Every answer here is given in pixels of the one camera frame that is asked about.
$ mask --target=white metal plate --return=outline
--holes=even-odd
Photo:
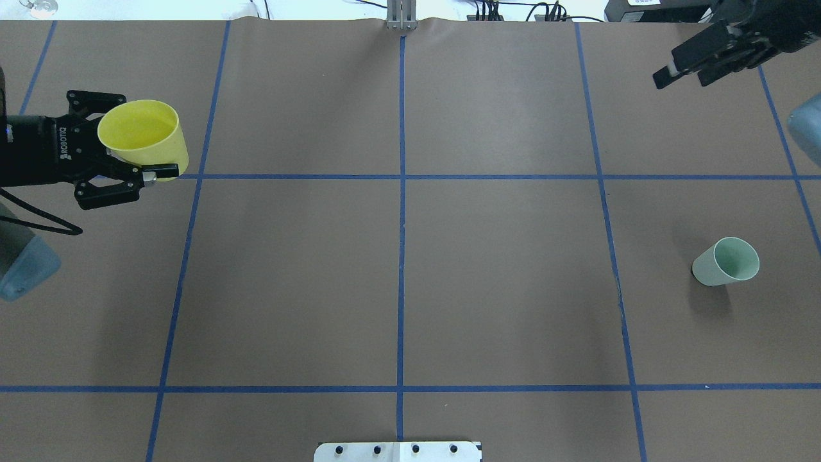
[[[408,441],[324,443],[314,462],[481,462],[482,443],[473,441]]]

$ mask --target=blue tape line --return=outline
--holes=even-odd
[[[770,112],[773,114],[775,127],[778,129],[778,137],[781,138],[781,146],[784,148],[784,154],[787,155],[787,163],[790,165],[792,178],[796,182],[796,190],[798,190],[798,197],[801,198],[801,206],[804,207],[804,215],[807,217],[807,223],[810,224],[810,232],[813,234],[815,249],[818,251],[819,255],[821,255],[821,239],[819,239],[819,232],[815,228],[815,220],[813,219],[813,214],[810,210],[810,204],[807,203],[807,198],[804,195],[804,187],[801,186],[801,180],[798,176],[798,169],[796,169],[796,163],[792,158],[790,145],[787,143],[787,137],[784,135],[784,127],[782,127],[781,119],[778,117],[778,111],[775,109],[773,95],[770,93],[769,85],[767,85],[767,77],[764,75],[764,68],[761,66],[759,66],[759,77],[761,78],[761,86],[764,88],[764,95],[767,97],[767,104],[769,104]]]
[[[0,393],[157,393],[158,386],[5,385]]]
[[[341,385],[341,386],[74,386],[5,385],[0,393],[163,393],[294,394],[321,393],[567,393],[631,391],[630,385]],[[821,382],[638,384],[637,391],[821,390]]]
[[[672,383],[637,385],[638,391],[821,390],[821,383]]]
[[[399,280],[397,295],[397,441],[404,438],[405,385],[405,220],[407,171],[405,157],[405,39],[399,39]]]
[[[606,180],[792,180],[791,175],[603,175]]]
[[[166,393],[396,393],[393,385],[374,386],[167,386]]]
[[[154,417],[151,419],[151,432],[149,433],[149,446],[145,451],[145,462],[151,462],[154,459],[154,447],[157,445],[157,430],[159,429],[159,416],[163,411],[163,400],[165,400],[165,394],[161,388],[157,393],[157,399],[154,401]]]
[[[583,174],[423,174],[407,175],[409,180],[595,180],[596,175]]]
[[[398,180],[400,175],[321,173],[204,173],[206,180]]]
[[[768,180],[793,180],[792,175],[653,175],[653,174],[604,174],[606,180],[730,180],[730,181],[768,181]],[[197,173],[184,173],[179,179],[207,179],[207,180],[402,180],[401,175],[382,173],[204,173],[201,177]],[[590,174],[506,174],[506,173],[481,173],[481,174],[407,174],[407,181],[426,180],[598,180],[598,175]],[[799,175],[802,180],[821,180],[821,175]]]
[[[408,385],[406,393],[566,393],[569,391],[630,391],[629,385]]]
[[[171,351],[174,346],[174,335],[177,332],[177,318],[180,314],[180,303],[182,301],[182,288],[186,280],[186,269],[188,267],[188,256],[191,250],[191,239],[194,234],[194,226],[197,220],[197,210],[200,207],[200,191],[202,190],[203,179],[205,172],[205,163],[208,161],[208,149],[211,142],[211,131],[213,129],[213,117],[217,111],[217,102],[219,99],[219,86],[222,81],[222,68],[225,65],[225,54],[228,48],[228,36],[231,32],[231,22],[225,21],[225,30],[222,33],[222,48],[219,54],[219,65],[217,67],[217,76],[213,83],[213,94],[211,96],[211,109],[208,115],[208,125],[205,128],[205,139],[203,143],[203,152],[200,157],[200,172],[197,178],[197,184],[194,190],[194,200],[191,203],[191,213],[188,219],[188,231],[186,233],[186,245],[182,251],[182,263],[180,264],[180,276],[177,280],[177,293],[174,298],[174,308],[171,314],[171,323],[168,327],[168,338],[165,344],[165,354],[163,355],[163,370],[160,374],[159,386],[160,391],[157,393],[157,405],[154,409],[154,419],[151,423],[151,433],[149,435],[148,450],[145,453],[145,461],[150,462],[154,457],[154,443],[157,440],[157,430],[159,429],[159,418],[163,411],[163,390],[168,379],[168,367],[171,363]]]
[[[29,107],[29,100],[31,99],[31,93],[34,92],[34,85],[37,83],[37,77],[40,75],[40,69],[43,68],[43,62],[46,60],[46,53],[48,53],[48,47],[51,45],[51,39],[54,36],[54,31],[57,29],[57,22],[52,21],[51,27],[48,28],[48,35],[46,35],[46,42],[43,44],[43,50],[40,52],[40,59],[37,60],[37,66],[34,68],[34,75],[31,76],[31,81],[29,82],[29,88],[25,91],[25,97],[23,98],[23,104],[20,106],[20,115],[25,114],[25,110]]]
[[[621,278],[618,274],[618,262],[616,260],[616,244],[613,241],[612,227],[610,225],[610,210],[608,208],[607,191],[604,189],[604,175],[602,170],[602,160],[599,154],[599,139],[596,136],[596,123],[593,118],[593,103],[590,98],[590,87],[587,80],[587,67],[585,65],[585,51],[581,42],[581,29],[578,23],[576,28],[576,47],[579,50],[579,65],[581,69],[581,81],[585,90],[585,104],[587,106],[587,120],[590,126],[590,140],[593,144],[593,156],[596,161],[596,174],[599,176],[599,195],[602,201],[602,212],[604,214],[604,228],[608,235],[608,247],[610,249],[610,266],[613,276],[616,279],[616,289],[618,294],[618,307],[621,313],[621,338],[624,344],[624,355],[627,361],[627,376],[630,379],[631,398],[633,401],[633,417],[635,419],[635,434],[639,442],[639,454],[642,462],[647,462],[647,449],[644,443],[644,425],[641,422],[641,408],[639,406],[639,393],[635,389],[635,371],[633,369],[633,354],[630,348],[630,334],[627,329],[627,315],[624,310],[624,298],[621,294]]]

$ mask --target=cable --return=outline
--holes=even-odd
[[[386,10],[388,9],[388,7],[386,7],[386,6],[384,6],[384,5],[380,5],[380,4],[378,4],[378,3],[374,3],[374,2],[368,2],[367,0],[354,0],[354,1],[355,1],[355,2],[359,2],[359,3],[364,3],[365,5],[373,5],[373,6],[375,6],[375,7],[384,8],[384,9],[386,9]]]
[[[517,3],[517,2],[497,2],[497,3],[501,3],[502,5],[521,5],[523,7],[533,7],[533,6],[541,4],[541,3]]]
[[[550,12],[550,5],[548,5],[548,4],[547,4],[547,3],[545,3],[545,2],[536,3],[536,4],[535,4],[535,5],[533,5],[533,7],[530,9],[530,12],[529,12],[529,13],[527,13],[527,17],[525,18],[525,22],[530,21],[530,17],[531,17],[531,16],[533,16],[533,12],[535,12],[535,11],[536,11],[536,8],[541,7],[541,6],[544,6],[544,15],[546,16],[547,14],[549,14],[549,12]]]
[[[497,2],[496,0],[479,0],[482,2],[482,8],[479,9],[477,0],[473,1],[476,6],[476,20],[477,21],[504,21],[502,15],[499,14],[499,4],[504,2]]]
[[[550,16],[545,19],[546,21],[561,21],[565,16],[567,16],[567,8],[560,5],[559,2],[555,2],[550,10]]]
[[[598,17],[592,17],[592,16],[564,16],[560,21],[564,21],[564,20],[567,20],[567,19],[592,19],[593,21],[606,22],[606,21],[600,20]]]
[[[46,226],[44,224],[31,223],[29,221],[23,221],[22,219],[16,219],[16,218],[12,218],[10,216],[2,216],[2,215],[0,215],[0,221],[5,221],[5,222],[11,223],[11,224],[19,224],[20,226],[27,226],[29,228],[39,229],[41,231],[51,231],[52,233],[67,234],[69,236],[77,236],[77,235],[80,235],[80,234],[83,233],[83,229],[80,228],[79,226],[71,224],[71,223],[65,221],[62,218],[58,218],[54,215],[51,215],[48,212],[42,211],[42,210],[38,209],[37,207],[32,206],[28,202],[23,201],[22,199],[18,199],[16,196],[12,195],[10,192],[8,192],[4,189],[0,189],[0,196],[5,197],[10,202],[12,202],[15,205],[19,206],[21,209],[28,210],[29,212],[31,212],[31,213],[33,213],[37,216],[41,216],[41,217],[43,217],[43,218],[45,218],[49,221],[52,221],[56,224],[59,224],[59,225],[65,227],[65,228],[54,228],[53,226]]]
[[[259,17],[259,10],[257,9],[256,5],[254,5],[254,10],[257,12],[257,17]]]

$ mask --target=metal bracket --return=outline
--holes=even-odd
[[[416,0],[388,0],[388,29],[416,29]]]
[[[482,462],[477,441],[324,443],[314,462]]]

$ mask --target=black cable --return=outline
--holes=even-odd
[[[368,2],[367,0],[354,0],[354,1],[355,1],[355,2],[359,2],[359,3],[364,3],[365,5],[373,5],[373,6],[375,6],[375,7],[384,8],[384,9],[386,9],[386,10],[388,9],[388,7],[386,7],[386,6],[384,6],[384,5],[380,5],[380,4],[378,4],[378,3],[374,3],[374,2]]]
[[[565,16],[565,17],[562,18],[562,21],[564,21],[566,19],[592,19],[593,21],[606,22],[606,21],[600,20],[598,17],[592,17],[592,16]]]
[[[544,14],[545,15],[547,15],[550,12],[550,5],[548,5],[547,3],[545,3],[545,2],[536,3],[530,9],[530,12],[527,13],[527,17],[525,18],[525,22],[530,21],[530,17],[533,16],[533,12],[535,12],[536,8],[538,8],[538,7],[544,7]]]
[[[501,3],[502,5],[521,5],[523,7],[533,7],[535,5],[540,5],[541,3],[518,3],[518,2],[497,2]]]
[[[31,223],[29,221],[24,221],[22,219],[16,219],[16,218],[12,218],[10,216],[3,216],[3,215],[0,215],[0,221],[5,221],[5,222],[11,223],[11,224],[19,224],[20,226],[27,226],[29,228],[39,229],[41,231],[51,231],[52,233],[67,234],[69,236],[77,236],[77,235],[83,233],[83,229],[80,228],[79,226],[71,224],[71,223],[65,221],[62,218],[58,218],[54,215],[51,215],[48,212],[42,211],[42,210],[38,209],[37,207],[32,206],[28,202],[23,201],[22,199],[18,199],[16,196],[12,195],[10,192],[8,192],[4,189],[0,189],[0,196],[5,197],[10,202],[12,202],[12,203],[16,204],[17,206],[19,206],[21,209],[28,210],[29,212],[31,212],[31,213],[33,213],[37,216],[43,217],[43,218],[45,218],[49,221],[52,221],[56,224],[59,224],[59,225],[63,226],[65,228],[54,228],[53,226],[46,226],[44,224]]]
[[[254,5],[254,11],[257,12],[257,17],[259,17],[259,10],[257,9],[256,5]]]
[[[553,7],[556,11],[550,12],[550,15],[552,16],[550,21],[562,21],[562,18],[567,16],[567,8],[560,5],[559,2],[556,2]]]
[[[545,21],[551,21],[551,22],[556,21],[557,18],[562,15],[561,12],[559,11],[559,8],[564,8],[564,7],[562,5],[559,5],[559,2],[555,2],[553,4],[553,8],[550,8],[550,12],[548,14],[548,17],[544,18],[544,20]]]

